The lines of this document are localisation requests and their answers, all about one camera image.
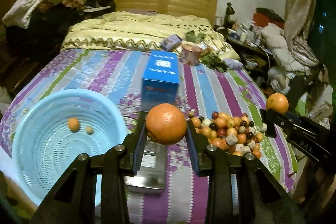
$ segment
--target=plastic bag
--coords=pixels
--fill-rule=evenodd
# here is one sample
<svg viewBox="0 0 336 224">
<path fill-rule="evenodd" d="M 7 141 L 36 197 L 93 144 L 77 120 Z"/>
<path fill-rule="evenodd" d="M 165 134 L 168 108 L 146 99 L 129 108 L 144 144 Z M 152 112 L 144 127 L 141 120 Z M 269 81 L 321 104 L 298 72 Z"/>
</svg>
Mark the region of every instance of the plastic bag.
<svg viewBox="0 0 336 224">
<path fill-rule="evenodd" d="M 227 64 L 229 69 L 240 70 L 243 67 L 243 64 L 236 59 L 226 58 L 223 61 Z"/>
<path fill-rule="evenodd" d="M 314 122 L 319 122 L 328 118 L 332 113 L 333 106 L 327 101 L 323 101 L 315 105 L 313 110 L 308 113 L 307 117 L 312 119 Z"/>
</svg>

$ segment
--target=white cube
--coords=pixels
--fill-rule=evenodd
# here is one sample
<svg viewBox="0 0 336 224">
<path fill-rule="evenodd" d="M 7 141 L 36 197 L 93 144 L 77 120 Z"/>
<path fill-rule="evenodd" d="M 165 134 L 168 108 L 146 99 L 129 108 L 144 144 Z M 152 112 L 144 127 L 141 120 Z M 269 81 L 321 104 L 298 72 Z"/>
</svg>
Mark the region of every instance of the white cube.
<svg viewBox="0 0 336 224">
<path fill-rule="evenodd" d="M 265 133 L 267 131 L 267 124 L 263 123 L 262 126 L 260 127 L 260 131 Z"/>
<path fill-rule="evenodd" d="M 244 146 L 244 154 L 249 152 L 251 152 L 251 148 L 249 148 L 248 146 Z"/>
<path fill-rule="evenodd" d="M 255 141 L 251 141 L 247 145 L 248 145 L 248 147 L 250 147 L 251 149 L 253 149 L 255 147 Z"/>
<path fill-rule="evenodd" d="M 201 123 L 201 127 L 208 127 L 211 124 L 209 119 L 204 119 Z"/>
<path fill-rule="evenodd" d="M 254 127 L 249 127 L 249 132 L 252 132 L 254 135 L 256 133 L 256 129 Z"/>
<path fill-rule="evenodd" d="M 226 137 L 226 142 L 228 145 L 234 145 L 238 143 L 238 138 L 234 134 L 230 134 Z"/>
<path fill-rule="evenodd" d="M 239 151 L 241 153 L 244 152 L 244 146 L 243 144 L 236 144 L 236 150 L 235 151 Z"/>
</svg>

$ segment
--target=yellow blanket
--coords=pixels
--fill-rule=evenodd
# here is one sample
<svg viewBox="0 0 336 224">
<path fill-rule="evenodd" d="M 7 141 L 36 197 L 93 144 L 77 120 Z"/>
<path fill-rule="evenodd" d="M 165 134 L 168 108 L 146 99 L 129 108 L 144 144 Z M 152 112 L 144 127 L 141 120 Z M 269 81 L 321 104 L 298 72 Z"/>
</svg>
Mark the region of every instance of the yellow blanket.
<svg viewBox="0 0 336 224">
<path fill-rule="evenodd" d="M 237 53 L 215 32 L 209 21 L 196 16 L 138 15 L 129 12 L 105 14 L 102 19 L 84 20 L 71 27 L 62 50 L 86 48 L 95 50 L 160 50 L 160 41 L 172 34 L 185 37 L 188 31 L 206 34 L 205 42 L 221 59 L 238 59 Z"/>
</svg>

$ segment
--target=small purple box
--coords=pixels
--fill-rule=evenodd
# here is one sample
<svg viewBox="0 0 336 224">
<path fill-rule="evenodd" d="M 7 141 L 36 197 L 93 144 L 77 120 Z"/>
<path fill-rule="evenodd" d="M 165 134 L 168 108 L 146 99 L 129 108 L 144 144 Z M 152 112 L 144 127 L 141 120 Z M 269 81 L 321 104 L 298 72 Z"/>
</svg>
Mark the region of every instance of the small purple box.
<svg viewBox="0 0 336 224">
<path fill-rule="evenodd" d="M 160 44 L 161 47 L 166 51 L 170 52 L 173 49 L 177 48 L 180 46 L 182 43 L 182 38 L 179 37 L 177 34 L 172 34 L 168 36 L 167 38 L 163 39 Z"/>
</svg>

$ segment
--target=cardboard box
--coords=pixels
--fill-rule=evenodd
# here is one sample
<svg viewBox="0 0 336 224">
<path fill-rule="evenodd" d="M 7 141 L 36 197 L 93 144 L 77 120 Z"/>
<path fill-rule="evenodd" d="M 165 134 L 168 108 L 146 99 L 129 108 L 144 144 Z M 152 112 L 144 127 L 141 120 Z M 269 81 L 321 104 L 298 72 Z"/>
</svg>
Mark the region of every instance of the cardboard box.
<svg viewBox="0 0 336 224">
<path fill-rule="evenodd" d="M 179 88 L 177 63 L 175 53 L 152 51 L 142 76 L 142 111 L 163 103 L 174 104 Z"/>
</svg>

